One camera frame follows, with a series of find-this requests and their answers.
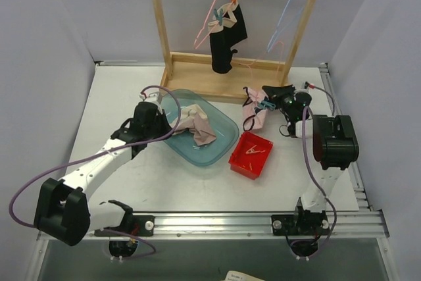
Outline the pink underwear navy trim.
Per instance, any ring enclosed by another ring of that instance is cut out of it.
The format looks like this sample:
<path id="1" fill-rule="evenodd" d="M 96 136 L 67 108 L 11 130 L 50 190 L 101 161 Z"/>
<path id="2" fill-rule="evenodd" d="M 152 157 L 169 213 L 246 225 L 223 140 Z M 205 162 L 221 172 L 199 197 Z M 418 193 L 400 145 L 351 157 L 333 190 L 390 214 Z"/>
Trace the pink underwear navy trim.
<path id="1" fill-rule="evenodd" d="M 243 111 L 243 131 L 261 130 L 266 120 L 268 109 L 262 105 L 263 101 L 268 101 L 268 96 L 263 90 L 254 90 L 250 87 L 243 87 L 246 100 L 242 105 Z"/>

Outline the beige pink underwear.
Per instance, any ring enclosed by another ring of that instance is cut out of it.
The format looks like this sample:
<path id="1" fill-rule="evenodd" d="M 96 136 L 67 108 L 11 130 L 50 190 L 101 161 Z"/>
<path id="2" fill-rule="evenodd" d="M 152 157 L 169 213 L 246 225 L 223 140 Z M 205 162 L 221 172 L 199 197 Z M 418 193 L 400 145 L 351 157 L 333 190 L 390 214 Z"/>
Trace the beige pink underwear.
<path id="1" fill-rule="evenodd" d="M 208 145 L 216 140 L 216 133 L 211 128 L 208 115 L 198 104 L 192 104 L 182 108 L 181 119 L 178 124 L 177 118 L 170 123 L 170 127 L 176 126 L 174 135 L 188 130 L 197 146 Z"/>

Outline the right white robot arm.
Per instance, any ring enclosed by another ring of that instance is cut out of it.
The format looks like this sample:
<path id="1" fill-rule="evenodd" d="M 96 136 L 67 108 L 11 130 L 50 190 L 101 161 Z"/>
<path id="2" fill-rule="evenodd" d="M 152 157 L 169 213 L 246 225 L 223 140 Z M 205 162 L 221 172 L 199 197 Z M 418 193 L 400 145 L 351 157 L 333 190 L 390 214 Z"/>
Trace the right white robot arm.
<path id="1" fill-rule="evenodd" d="M 303 141 L 303 156 L 310 183 L 298 199 L 293 215 L 280 219 L 284 235 L 321 236 L 333 228 L 326 208 L 339 177 L 359 156 L 359 144 L 351 117 L 339 115 L 332 107 L 331 115 L 314 115 L 310 109 L 312 89 L 321 88 L 305 82 L 303 89 L 293 85 L 263 86 L 270 103 L 287 121 L 288 136 Z"/>

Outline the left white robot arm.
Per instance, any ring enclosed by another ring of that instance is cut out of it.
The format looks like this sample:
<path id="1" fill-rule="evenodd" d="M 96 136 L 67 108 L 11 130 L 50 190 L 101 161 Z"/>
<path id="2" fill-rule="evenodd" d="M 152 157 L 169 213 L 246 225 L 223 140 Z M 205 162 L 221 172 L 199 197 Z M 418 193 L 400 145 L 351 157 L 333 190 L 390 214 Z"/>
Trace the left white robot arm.
<path id="1" fill-rule="evenodd" d="M 171 127 L 158 101 L 137 104 L 134 115 L 114 131 L 94 159 L 73 172 L 41 185 L 34 226 L 69 246 L 91 231 L 111 229 L 125 236 L 134 229 L 133 209 L 115 199 L 90 203 L 95 191 L 147 144 L 169 138 Z"/>

